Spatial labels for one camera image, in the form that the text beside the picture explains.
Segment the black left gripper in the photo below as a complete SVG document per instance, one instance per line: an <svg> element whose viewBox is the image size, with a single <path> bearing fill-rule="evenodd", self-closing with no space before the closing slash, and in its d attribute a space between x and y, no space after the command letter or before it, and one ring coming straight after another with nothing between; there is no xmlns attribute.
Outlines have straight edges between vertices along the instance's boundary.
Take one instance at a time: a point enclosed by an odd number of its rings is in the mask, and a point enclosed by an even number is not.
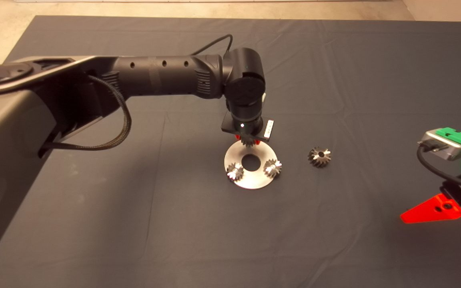
<svg viewBox="0 0 461 288"><path fill-rule="evenodd" d="M221 124L221 130L235 135L240 142L254 142L255 145L259 145L261 142L269 142L274 123L273 119L261 116L249 122L242 122L227 112Z"/></svg>

